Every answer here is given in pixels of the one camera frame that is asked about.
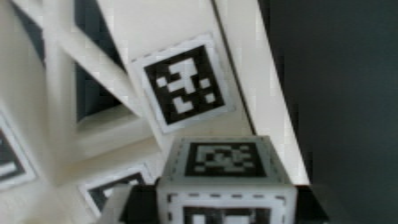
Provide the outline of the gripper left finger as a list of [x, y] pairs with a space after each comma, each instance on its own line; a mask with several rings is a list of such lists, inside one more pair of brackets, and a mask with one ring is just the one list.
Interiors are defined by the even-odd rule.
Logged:
[[97, 224], [161, 224], [155, 185], [118, 185]]

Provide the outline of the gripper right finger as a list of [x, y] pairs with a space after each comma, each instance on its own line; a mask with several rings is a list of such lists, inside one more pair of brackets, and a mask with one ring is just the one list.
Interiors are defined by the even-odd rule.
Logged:
[[310, 186], [297, 187], [296, 224], [347, 224], [328, 211]]

